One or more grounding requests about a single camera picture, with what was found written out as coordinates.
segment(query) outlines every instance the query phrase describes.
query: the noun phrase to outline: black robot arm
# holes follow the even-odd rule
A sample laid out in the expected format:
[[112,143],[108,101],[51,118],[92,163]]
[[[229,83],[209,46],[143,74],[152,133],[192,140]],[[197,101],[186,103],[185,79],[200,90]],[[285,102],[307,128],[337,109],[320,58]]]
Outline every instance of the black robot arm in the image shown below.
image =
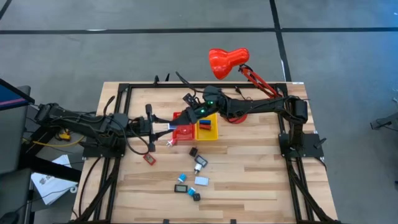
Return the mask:
[[289,131],[290,146],[296,149],[303,145],[303,124],[308,119],[308,106],[306,101],[297,96],[264,100],[237,100],[226,96],[220,88],[207,86],[203,91],[204,102],[200,102],[198,98],[194,98],[189,93],[183,99],[189,107],[183,110],[177,119],[170,121],[172,125],[193,124],[198,119],[217,112],[230,123],[233,123],[232,119],[236,120],[246,114],[274,112],[293,125]]
[[[42,126],[61,126],[73,132],[87,136],[88,139],[80,144],[98,157],[119,157],[124,154],[126,146],[137,154],[147,154],[155,151],[154,142],[171,131],[154,133],[152,128],[152,107],[146,105],[147,119],[138,117],[129,119],[126,114],[90,116],[66,110],[56,103],[39,106],[35,120]],[[149,142],[142,139],[149,136]],[[147,152],[135,151],[127,138],[141,138],[148,147]]]

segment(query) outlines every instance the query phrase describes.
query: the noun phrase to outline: wooden table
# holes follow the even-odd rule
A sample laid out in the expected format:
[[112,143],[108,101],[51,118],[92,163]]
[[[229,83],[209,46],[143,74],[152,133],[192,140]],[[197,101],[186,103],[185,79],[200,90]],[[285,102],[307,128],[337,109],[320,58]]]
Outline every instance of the wooden table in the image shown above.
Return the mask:
[[[117,82],[104,83],[98,114],[102,114],[107,100],[117,94],[118,85]],[[287,83],[287,87],[290,95],[307,98],[302,83]],[[232,98],[241,98],[232,88],[223,91]],[[254,100],[266,98],[265,94],[256,89],[241,91],[245,97],[250,96]],[[187,92],[192,91],[188,88],[135,88],[132,91],[129,117],[145,116],[145,104],[151,103],[154,114],[160,118],[172,119],[173,112],[187,107],[182,100]],[[113,109],[114,103],[109,106],[108,112]],[[167,129],[163,124],[155,125],[154,128],[156,131]],[[156,142],[156,152],[152,154],[157,159],[154,166],[150,166],[142,156],[126,149],[120,165],[112,222],[162,223],[166,218],[171,223],[229,223],[231,219],[237,219],[238,223],[295,223],[285,160],[280,155],[277,140],[277,115],[250,114],[242,124],[229,124],[218,115],[218,129],[217,141],[180,141],[177,146],[166,147],[171,134],[160,138]],[[306,133],[315,130],[310,110],[308,122],[303,129]],[[146,150],[138,138],[129,141],[134,149]],[[193,183],[195,162],[188,155],[193,146],[209,162],[199,173],[200,176],[210,178],[207,187]],[[83,210],[98,191],[103,160],[97,163],[88,179]],[[94,161],[95,158],[91,158],[85,162],[80,186]],[[327,215],[337,219],[325,168],[311,158],[303,159],[303,163],[310,193]],[[194,202],[187,194],[174,193],[174,184],[182,172],[187,175],[186,184],[200,193],[201,201]],[[75,211],[80,190],[81,188],[76,197]],[[305,207],[300,193],[299,198],[305,219]],[[106,195],[102,218],[106,213],[107,202]]]

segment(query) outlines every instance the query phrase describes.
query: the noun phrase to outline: blue connector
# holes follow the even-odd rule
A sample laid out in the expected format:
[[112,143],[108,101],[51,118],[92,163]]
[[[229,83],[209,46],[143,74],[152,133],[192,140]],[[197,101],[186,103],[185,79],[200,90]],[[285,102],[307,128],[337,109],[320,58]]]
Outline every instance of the blue connector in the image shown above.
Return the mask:
[[182,183],[187,179],[187,176],[185,174],[181,174],[180,177],[177,179],[178,183]]
[[191,197],[193,197],[193,194],[196,192],[196,190],[193,188],[193,187],[191,187],[189,190],[188,190],[188,194],[189,194],[189,196],[191,196]]

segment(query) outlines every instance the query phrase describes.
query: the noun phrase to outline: computer screen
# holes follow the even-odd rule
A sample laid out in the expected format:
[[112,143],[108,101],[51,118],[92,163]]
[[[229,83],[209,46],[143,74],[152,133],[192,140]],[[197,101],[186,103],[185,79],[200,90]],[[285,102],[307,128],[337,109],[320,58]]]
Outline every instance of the computer screen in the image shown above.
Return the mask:
[[35,100],[25,93],[0,79],[0,111],[35,103]]

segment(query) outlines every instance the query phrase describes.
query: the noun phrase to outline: red desk lamp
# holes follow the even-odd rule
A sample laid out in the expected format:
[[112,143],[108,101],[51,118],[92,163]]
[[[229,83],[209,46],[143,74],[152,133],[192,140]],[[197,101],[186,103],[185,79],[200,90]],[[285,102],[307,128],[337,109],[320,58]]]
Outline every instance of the red desk lamp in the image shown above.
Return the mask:
[[271,86],[269,86],[257,73],[255,73],[245,63],[249,60],[249,51],[245,48],[240,48],[227,52],[223,49],[210,49],[209,62],[211,70],[216,78],[219,80],[228,76],[229,72],[234,66],[239,65],[239,72],[241,72],[248,80],[263,91],[270,98],[280,96]]

